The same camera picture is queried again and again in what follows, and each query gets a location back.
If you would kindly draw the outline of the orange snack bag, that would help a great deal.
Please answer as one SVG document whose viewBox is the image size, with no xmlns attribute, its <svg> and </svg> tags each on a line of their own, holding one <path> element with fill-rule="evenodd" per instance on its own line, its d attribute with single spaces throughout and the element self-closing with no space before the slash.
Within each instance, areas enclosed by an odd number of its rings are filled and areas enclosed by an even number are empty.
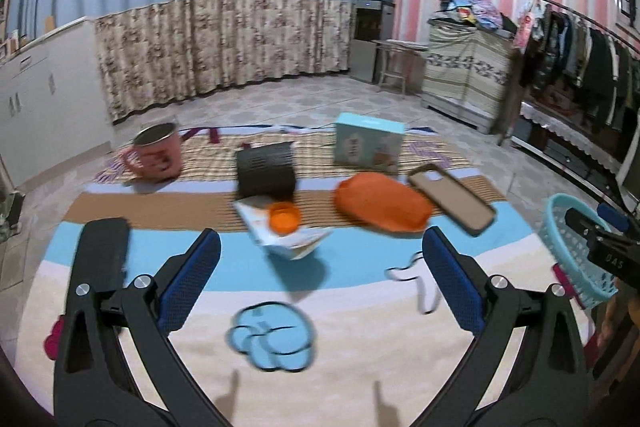
<svg viewBox="0 0 640 427">
<path fill-rule="evenodd" d="M 424 195 L 378 172 L 360 172 L 342 181 L 333 202 L 345 217 L 393 234 L 422 232 L 434 212 Z"/>
</svg>

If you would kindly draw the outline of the black ribbed paper cup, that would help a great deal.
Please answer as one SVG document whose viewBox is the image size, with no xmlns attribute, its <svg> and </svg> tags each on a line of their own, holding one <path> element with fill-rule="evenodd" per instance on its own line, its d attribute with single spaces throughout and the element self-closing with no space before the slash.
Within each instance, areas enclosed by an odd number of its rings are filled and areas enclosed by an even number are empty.
<svg viewBox="0 0 640 427">
<path fill-rule="evenodd" d="M 292 142 L 247 147 L 235 153 L 236 195 L 292 200 L 297 178 Z"/>
</svg>

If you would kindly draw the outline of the turquoise plastic laundry basket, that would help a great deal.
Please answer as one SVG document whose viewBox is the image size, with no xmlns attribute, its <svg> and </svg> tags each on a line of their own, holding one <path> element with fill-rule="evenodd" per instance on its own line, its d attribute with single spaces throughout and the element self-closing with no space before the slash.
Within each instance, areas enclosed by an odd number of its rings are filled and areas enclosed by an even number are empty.
<svg viewBox="0 0 640 427">
<path fill-rule="evenodd" d="M 613 275 L 588 260 L 587 239 L 565 223 L 567 210 L 577 210 L 604 231 L 610 226 L 596 210 L 568 194 L 552 195 L 547 202 L 538 235 L 573 287 L 578 301 L 586 310 L 606 303 L 616 293 Z"/>
</svg>

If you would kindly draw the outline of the low shelf with lace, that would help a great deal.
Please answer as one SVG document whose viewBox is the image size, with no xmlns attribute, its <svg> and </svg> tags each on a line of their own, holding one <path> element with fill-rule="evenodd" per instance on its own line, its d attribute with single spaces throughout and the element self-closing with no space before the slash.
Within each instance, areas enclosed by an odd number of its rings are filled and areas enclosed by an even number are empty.
<svg viewBox="0 0 640 427">
<path fill-rule="evenodd" d="M 594 143 L 589 134 L 546 106 L 521 102 L 504 139 L 559 171 L 582 191 L 610 205 L 623 206 L 616 182 L 620 162 Z"/>
</svg>

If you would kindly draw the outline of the brown phone case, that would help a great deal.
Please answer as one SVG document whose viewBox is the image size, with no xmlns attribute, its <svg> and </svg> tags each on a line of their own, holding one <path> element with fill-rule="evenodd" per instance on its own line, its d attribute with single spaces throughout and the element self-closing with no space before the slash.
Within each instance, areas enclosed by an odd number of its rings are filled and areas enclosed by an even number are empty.
<svg viewBox="0 0 640 427">
<path fill-rule="evenodd" d="M 496 219 L 496 210 L 488 202 L 435 164 L 425 164 L 411 170 L 407 174 L 407 181 L 472 236 L 482 234 Z"/>
</svg>

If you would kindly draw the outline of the clothes rack with garments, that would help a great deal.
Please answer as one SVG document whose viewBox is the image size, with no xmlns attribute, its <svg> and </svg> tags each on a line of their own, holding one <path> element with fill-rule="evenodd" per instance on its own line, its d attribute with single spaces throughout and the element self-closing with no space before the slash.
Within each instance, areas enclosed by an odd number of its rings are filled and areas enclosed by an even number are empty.
<svg viewBox="0 0 640 427">
<path fill-rule="evenodd" d="M 552 0 L 526 0 L 514 46 L 524 103 L 567 127 L 566 141 L 622 158 L 638 127 L 639 49 Z"/>
</svg>

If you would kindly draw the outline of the covered chest with cloth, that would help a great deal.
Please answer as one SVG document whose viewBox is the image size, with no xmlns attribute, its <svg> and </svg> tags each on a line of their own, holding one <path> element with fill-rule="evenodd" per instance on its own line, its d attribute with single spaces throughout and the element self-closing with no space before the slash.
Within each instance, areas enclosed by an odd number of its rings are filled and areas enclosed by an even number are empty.
<svg viewBox="0 0 640 427">
<path fill-rule="evenodd" d="M 430 25 L 422 105 L 490 133 L 498 124 L 511 83 L 512 41 L 501 30 L 452 20 L 432 20 Z"/>
</svg>

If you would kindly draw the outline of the white paper card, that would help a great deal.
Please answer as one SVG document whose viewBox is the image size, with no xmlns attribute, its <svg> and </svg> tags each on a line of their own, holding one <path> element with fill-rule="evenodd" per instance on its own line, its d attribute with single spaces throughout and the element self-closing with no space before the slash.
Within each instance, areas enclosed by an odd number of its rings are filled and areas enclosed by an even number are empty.
<svg viewBox="0 0 640 427">
<path fill-rule="evenodd" d="M 262 195 L 238 199 L 233 208 L 259 246 L 288 260 L 313 253 L 333 232 L 303 225 L 302 210 L 294 202 Z"/>
</svg>

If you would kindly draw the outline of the cartoon striped blanket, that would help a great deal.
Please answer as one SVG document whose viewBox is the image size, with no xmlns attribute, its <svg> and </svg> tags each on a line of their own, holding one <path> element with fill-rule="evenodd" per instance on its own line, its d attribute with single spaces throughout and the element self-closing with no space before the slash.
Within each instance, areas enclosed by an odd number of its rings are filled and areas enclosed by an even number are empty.
<svg viewBox="0 0 640 427">
<path fill-rule="evenodd" d="M 293 143 L 297 178 L 285 202 L 302 210 L 303 225 L 333 229 L 299 260 L 269 254 L 233 208 L 242 199 L 235 153 L 283 142 Z M 425 426 L 423 411 L 473 340 L 423 259 L 428 228 L 440 228 L 487 275 L 531 291 L 563 287 L 552 254 L 510 200 L 430 129 L 406 132 L 391 178 L 413 188 L 407 174 L 416 167 L 446 170 L 496 210 L 479 236 L 432 201 L 433 216 L 420 233 L 388 233 L 339 213 L 337 185 L 367 171 L 335 164 L 329 129 L 202 128 L 184 132 L 181 145 L 180 176 L 162 182 L 137 178 L 114 156 L 49 235 L 24 304 L 14 367 L 35 408 L 56 425 L 55 361 L 84 228 L 129 229 L 126 282 L 155 274 L 204 230 L 218 233 L 218 265 L 186 323 L 169 335 L 221 413 L 218 426 Z M 570 305 L 584 347 L 593 327 L 572 299 Z M 523 335 L 514 329 L 483 405 L 498 399 Z"/>
</svg>

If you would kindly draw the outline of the pink cartoon mug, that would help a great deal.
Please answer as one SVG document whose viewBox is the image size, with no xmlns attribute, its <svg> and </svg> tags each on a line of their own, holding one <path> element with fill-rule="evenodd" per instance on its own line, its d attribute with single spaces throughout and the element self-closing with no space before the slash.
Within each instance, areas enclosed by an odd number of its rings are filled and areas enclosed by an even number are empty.
<svg viewBox="0 0 640 427">
<path fill-rule="evenodd" d="M 178 126 L 167 121 L 141 130 L 120 153 L 120 159 L 128 171 L 142 180 L 162 182 L 178 178 L 182 171 Z"/>
</svg>

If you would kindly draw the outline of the orange bottle cap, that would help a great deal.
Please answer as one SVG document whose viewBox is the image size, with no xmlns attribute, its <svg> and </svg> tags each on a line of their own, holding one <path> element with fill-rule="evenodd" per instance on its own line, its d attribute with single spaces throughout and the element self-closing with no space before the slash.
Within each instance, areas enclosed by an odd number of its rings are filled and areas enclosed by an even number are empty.
<svg viewBox="0 0 640 427">
<path fill-rule="evenodd" d="M 274 202 L 268 207 L 268 225 L 273 233 L 288 235 L 302 223 L 302 213 L 294 202 Z"/>
</svg>

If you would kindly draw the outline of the pile of folded clothes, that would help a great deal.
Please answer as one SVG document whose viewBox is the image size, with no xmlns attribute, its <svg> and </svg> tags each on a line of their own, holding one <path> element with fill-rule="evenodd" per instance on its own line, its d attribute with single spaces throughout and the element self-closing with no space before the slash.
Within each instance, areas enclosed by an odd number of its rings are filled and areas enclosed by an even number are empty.
<svg viewBox="0 0 640 427">
<path fill-rule="evenodd" d="M 515 34 L 516 26 L 490 0 L 438 0 L 438 16 L 446 16 L 462 24 L 487 31 L 504 30 Z"/>
</svg>

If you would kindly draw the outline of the teal cardboard box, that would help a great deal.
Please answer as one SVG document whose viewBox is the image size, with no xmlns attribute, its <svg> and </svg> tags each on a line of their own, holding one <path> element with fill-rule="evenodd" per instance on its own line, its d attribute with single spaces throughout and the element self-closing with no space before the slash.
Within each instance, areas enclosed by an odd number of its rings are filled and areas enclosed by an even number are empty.
<svg viewBox="0 0 640 427">
<path fill-rule="evenodd" d="M 334 129 L 335 164 L 398 173 L 406 134 L 406 126 L 402 122 L 341 113 Z"/>
</svg>

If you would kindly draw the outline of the white cabinet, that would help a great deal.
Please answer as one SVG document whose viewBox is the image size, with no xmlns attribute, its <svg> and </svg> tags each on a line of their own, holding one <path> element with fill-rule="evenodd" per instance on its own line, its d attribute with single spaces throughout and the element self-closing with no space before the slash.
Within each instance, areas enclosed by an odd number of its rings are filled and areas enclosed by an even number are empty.
<svg viewBox="0 0 640 427">
<path fill-rule="evenodd" d="M 48 32 L 1 66 L 1 164 L 14 186 L 113 140 L 91 18 Z"/>
</svg>

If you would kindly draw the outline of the water dispenser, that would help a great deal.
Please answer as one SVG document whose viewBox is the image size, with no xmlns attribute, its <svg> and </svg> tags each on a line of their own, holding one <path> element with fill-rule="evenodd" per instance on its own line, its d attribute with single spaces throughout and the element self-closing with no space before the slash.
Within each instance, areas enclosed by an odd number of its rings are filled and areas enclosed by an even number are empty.
<svg viewBox="0 0 640 427">
<path fill-rule="evenodd" d="M 349 43 L 350 77 L 374 83 L 380 70 L 378 42 L 392 38 L 395 5 L 387 0 L 357 0 Z"/>
</svg>

